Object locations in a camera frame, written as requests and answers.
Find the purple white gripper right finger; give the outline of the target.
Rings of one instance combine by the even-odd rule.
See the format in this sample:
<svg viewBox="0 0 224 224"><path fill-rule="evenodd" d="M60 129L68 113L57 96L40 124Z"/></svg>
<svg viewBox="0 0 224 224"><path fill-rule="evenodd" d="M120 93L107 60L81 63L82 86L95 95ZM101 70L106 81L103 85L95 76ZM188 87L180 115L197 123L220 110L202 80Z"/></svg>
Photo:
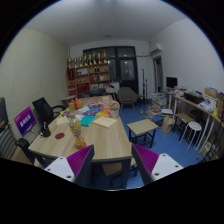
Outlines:
<svg viewBox="0 0 224 224"><path fill-rule="evenodd" d="M166 153L158 155L137 144L132 144L131 152L145 185L182 169L182 166Z"/></svg>

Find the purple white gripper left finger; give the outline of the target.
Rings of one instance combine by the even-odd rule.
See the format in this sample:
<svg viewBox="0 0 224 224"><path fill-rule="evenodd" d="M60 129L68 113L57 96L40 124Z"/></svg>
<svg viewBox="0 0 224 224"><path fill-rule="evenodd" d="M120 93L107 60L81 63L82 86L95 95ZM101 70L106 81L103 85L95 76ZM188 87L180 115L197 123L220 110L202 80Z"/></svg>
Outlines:
<svg viewBox="0 0 224 224"><path fill-rule="evenodd" d="M84 187L94 154L94 145L89 145L68 157L58 157L45 171Z"/></svg>

